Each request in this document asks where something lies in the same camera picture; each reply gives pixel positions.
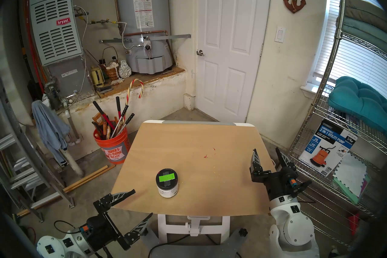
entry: window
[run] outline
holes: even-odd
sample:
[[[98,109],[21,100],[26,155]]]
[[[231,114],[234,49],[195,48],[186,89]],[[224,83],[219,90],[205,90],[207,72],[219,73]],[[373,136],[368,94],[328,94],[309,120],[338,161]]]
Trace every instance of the window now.
[[[327,28],[313,78],[309,80],[316,85],[319,85],[328,63],[336,30],[336,19],[339,15],[340,0],[328,1]],[[376,0],[364,1],[368,1],[381,8]],[[346,40],[340,41],[328,81],[330,84],[335,83],[335,80],[341,76],[350,76],[366,83],[379,91],[384,97],[387,97],[387,61],[379,55]]]

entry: aluminum ladder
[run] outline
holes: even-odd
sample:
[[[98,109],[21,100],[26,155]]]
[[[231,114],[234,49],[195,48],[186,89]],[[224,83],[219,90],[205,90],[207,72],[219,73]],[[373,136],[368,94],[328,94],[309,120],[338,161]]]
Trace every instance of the aluminum ladder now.
[[[0,115],[2,116],[5,127],[8,127],[8,131],[10,132],[0,140],[0,151],[5,150],[13,144],[17,144],[23,156],[23,158],[14,163],[10,161],[9,157],[4,157],[9,169],[4,169],[3,165],[1,165],[0,168],[0,183],[11,200],[19,208],[27,208],[32,214],[39,218],[40,222],[43,222],[44,218],[41,213],[35,210],[35,208],[43,203],[51,201],[57,196],[61,196],[67,201],[70,208],[75,207],[73,198],[63,192],[63,188],[65,187],[64,182],[57,175],[57,172],[45,162],[44,154],[36,142],[28,137],[25,126],[23,126],[23,128],[20,126],[8,100],[1,78]],[[48,188],[53,187],[56,192],[34,202],[33,196],[35,188],[40,184],[45,184]],[[19,191],[20,188],[25,190],[28,197],[22,195]]]

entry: candy cane decoration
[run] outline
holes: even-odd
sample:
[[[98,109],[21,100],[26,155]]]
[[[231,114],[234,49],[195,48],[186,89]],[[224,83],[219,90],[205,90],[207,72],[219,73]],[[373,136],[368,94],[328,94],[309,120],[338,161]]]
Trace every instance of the candy cane decoration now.
[[[126,103],[125,103],[125,105],[128,105],[128,104],[129,104],[130,90],[131,90],[131,88],[132,88],[133,83],[136,82],[136,81],[140,82],[140,84],[141,84],[141,92],[140,92],[140,95],[138,96],[138,98],[141,99],[142,93],[144,92],[144,83],[143,83],[140,79],[134,79],[134,80],[130,83],[130,85],[129,85],[128,93],[126,94]]]

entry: blue towel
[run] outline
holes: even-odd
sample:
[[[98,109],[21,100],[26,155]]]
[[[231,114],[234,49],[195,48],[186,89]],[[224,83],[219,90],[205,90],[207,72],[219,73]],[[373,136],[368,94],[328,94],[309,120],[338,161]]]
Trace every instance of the blue towel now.
[[[44,146],[54,155],[55,160],[60,165],[66,165],[65,157],[63,157],[59,149],[67,149],[65,137],[70,132],[70,126],[64,123],[42,101],[32,103],[32,113]]]

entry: white door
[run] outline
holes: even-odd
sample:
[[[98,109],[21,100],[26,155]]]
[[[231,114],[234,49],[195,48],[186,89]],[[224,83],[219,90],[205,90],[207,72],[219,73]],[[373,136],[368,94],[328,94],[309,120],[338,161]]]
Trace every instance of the white door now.
[[[244,123],[269,0],[198,1],[198,50],[204,56],[197,56],[197,108],[218,121]]]

